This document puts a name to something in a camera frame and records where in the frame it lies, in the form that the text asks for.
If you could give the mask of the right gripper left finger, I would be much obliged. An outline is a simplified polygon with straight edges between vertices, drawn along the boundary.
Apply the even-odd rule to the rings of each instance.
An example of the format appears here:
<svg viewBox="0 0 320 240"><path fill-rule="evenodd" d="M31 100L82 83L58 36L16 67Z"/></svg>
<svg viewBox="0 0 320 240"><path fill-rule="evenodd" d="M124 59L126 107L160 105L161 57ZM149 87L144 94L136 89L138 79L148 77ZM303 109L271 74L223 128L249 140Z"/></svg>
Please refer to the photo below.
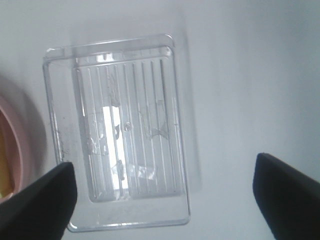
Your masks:
<svg viewBox="0 0 320 240"><path fill-rule="evenodd" d="M2 240L60 240L77 202L74 166L64 162L0 205Z"/></svg>

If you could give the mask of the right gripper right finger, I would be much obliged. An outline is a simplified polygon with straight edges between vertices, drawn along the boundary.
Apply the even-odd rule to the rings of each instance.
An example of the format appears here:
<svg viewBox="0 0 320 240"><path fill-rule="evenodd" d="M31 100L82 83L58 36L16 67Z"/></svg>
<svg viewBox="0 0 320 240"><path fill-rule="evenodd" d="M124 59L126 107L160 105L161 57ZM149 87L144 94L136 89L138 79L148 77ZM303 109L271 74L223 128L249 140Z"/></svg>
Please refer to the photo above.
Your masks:
<svg viewBox="0 0 320 240"><path fill-rule="evenodd" d="M277 240L320 238L320 184L268 153L256 157L252 190Z"/></svg>

